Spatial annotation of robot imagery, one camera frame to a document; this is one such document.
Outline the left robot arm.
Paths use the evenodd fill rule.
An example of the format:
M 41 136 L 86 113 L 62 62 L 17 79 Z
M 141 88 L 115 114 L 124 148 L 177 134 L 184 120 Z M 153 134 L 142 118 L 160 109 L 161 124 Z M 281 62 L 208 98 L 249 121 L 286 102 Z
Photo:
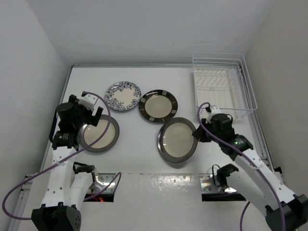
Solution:
M 38 209 L 31 220 L 39 231 L 78 231 L 81 228 L 80 207 L 88 188 L 95 183 L 95 167 L 75 167 L 71 155 L 79 150 L 80 130 L 84 125 L 98 125 L 103 109 L 93 114 L 98 98 L 83 92 L 81 98 L 70 95 L 68 102 L 55 109 L 49 139 L 52 163 L 49 182 Z

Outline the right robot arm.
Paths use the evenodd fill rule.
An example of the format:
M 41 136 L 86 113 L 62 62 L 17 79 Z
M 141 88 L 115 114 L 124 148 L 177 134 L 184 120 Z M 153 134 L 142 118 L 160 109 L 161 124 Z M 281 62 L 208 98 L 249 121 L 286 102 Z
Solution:
M 308 221 L 308 198 L 284 185 L 260 159 L 251 142 L 236 134 L 233 119 L 213 107 L 199 119 L 193 136 L 200 142 L 216 142 L 234 164 L 217 170 L 222 188 L 233 188 L 265 217 L 272 231 L 294 231 Z

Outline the dark patterned rim plate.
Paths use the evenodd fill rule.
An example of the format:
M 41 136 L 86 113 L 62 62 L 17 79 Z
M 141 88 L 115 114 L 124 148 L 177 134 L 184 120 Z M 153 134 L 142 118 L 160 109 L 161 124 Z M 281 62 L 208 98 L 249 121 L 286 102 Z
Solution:
M 152 90 L 142 96 L 139 101 L 139 112 L 151 123 L 165 123 L 172 119 L 178 111 L 176 97 L 167 90 Z

